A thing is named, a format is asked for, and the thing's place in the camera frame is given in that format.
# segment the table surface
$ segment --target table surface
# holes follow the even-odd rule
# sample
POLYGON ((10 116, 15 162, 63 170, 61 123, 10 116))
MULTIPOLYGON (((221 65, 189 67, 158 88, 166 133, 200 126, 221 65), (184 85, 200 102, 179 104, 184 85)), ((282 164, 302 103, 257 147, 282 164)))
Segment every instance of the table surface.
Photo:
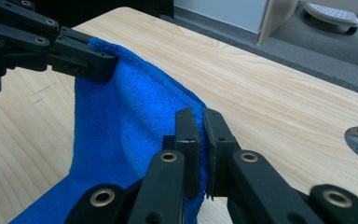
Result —
MULTIPOLYGON (((129 8, 77 30, 122 45, 164 70, 225 117, 242 148, 262 153, 295 189, 330 183, 358 195, 358 93, 129 8)), ((66 176, 74 140, 74 79, 17 68, 0 93, 0 223, 66 176)), ((200 223, 228 223, 208 200, 200 223)))

